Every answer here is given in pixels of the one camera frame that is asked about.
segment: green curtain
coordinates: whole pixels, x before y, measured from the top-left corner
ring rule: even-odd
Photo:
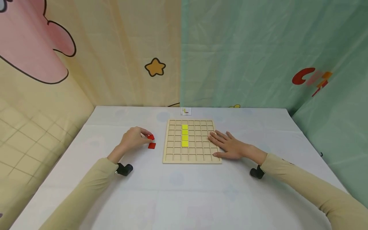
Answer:
[[[181,106],[287,108],[368,207],[368,2],[182,0],[181,10]]]

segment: hand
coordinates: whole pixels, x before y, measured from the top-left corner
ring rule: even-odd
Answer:
[[[230,132],[226,132],[226,135],[218,130],[215,132],[216,133],[210,132],[208,139],[226,152],[216,152],[213,154],[214,156],[229,159],[240,159],[242,157],[246,157],[255,161],[259,165],[262,165],[265,161],[267,156],[266,152],[253,145],[237,140]]]
[[[138,146],[151,143],[151,139],[147,139],[148,135],[152,135],[148,130],[141,127],[131,127],[126,133],[124,133],[120,144],[107,157],[111,162],[117,164],[124,154]]]

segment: red tile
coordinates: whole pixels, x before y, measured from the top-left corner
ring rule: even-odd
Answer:
[[[148,148],[149,149],[155,149],[156,143],[149,143]]]

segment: beige sleeve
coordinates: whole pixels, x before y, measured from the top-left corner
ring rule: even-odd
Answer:
[[[274,154],[267,155],[261,169],[323,211],[333,230],[368,229],[368,209],[351,195]]]
[[[117,168],[118,165],[107,158],[99,159],[40,230],[79,229],[92,205],[111,183]]]

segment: white tablecloth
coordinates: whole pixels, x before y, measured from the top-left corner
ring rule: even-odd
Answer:
[[[287,185],[249,176],[256,167],[250,160],[162,164],[168,119],[212,119],[218,130],[346,191],[285,109],[192,108],[192,116],[181,116],[180,108],[98,106],[11,229],[38,229],[131,126],[151,131],[156,148],[124,156],[133,172],[115,176],[82,230],[330,229],[324,214]]]

